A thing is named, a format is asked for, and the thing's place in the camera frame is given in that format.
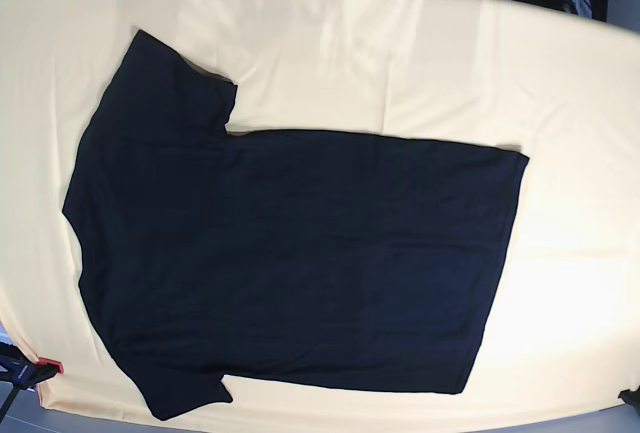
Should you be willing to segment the black corner clamp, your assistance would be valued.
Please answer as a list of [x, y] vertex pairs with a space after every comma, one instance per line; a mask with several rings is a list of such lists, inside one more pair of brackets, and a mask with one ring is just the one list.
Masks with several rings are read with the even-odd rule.
[[633, 407], [636, 410], [640, 409], [640, 388], [636, 390], [623, 390], [618, 396], [626, 405]]

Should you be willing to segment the red and black clamp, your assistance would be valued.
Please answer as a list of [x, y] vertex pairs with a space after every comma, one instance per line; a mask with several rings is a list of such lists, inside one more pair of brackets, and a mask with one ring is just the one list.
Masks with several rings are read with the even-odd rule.
[[11, 390], [1, 406], [1, 420], [4, 420], [21, 391], [64, 373], [60, 362], [47, 358], [39, 358], [36, 362], [32, 362], [18, 347], [4, 342], [1, 343], [0, 360], [1, 382], [11, 385]]

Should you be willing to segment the dark navy T-shirt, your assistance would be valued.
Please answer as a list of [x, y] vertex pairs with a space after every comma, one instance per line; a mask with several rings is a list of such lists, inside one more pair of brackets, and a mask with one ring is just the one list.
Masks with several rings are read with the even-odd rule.
[[326, 130], [232, 135], [236, 92], [138, 32], [64, 200], [88, 318], [152, 415], [230, 402], [227, 375], [462, 392], [526, 156]]

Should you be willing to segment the cream yellow table cloth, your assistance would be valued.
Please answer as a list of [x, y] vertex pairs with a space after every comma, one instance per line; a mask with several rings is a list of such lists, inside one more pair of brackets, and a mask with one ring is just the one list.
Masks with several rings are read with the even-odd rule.
[[206, 432], [460, 432], [615, 406], [639, 383], [639, 38], [504, 0], [1, 0], [1, 321], [59, 360], [48, 409], [152, 424], [80, 299], [61, 207], [133, 34], [239, 87], [235, 131], [517, 146], [526, 170], [482, 346], [456, 396], [232, 377]]

